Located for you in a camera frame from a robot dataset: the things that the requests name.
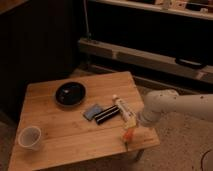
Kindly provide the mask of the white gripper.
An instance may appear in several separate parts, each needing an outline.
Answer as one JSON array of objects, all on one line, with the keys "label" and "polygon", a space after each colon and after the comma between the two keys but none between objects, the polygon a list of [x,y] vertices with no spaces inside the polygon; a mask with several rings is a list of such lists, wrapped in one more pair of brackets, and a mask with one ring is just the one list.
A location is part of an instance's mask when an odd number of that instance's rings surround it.
[{"label": "white gripper", "polygon": [[129,107],[128,103],[117,95],[113,96],[113,102],[121,112],[122,118],[124,120],[124,129],[135,129],[137,127],[136,114]]}]

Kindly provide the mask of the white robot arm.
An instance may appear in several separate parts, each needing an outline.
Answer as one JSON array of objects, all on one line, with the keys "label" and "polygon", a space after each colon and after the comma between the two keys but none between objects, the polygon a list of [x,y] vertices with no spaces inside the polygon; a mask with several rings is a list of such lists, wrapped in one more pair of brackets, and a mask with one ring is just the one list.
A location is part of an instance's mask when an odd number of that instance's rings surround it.
[{"label": "white robot arm", "polygon": [[172,112],[213,122],[213,94],[180,95],[173,89],[151,91],[144,97],[144,106],[138,113],[117,95],[113,96],[113,102],[122,112],[126,129],[138,124],[152,127],[162,114]]}]

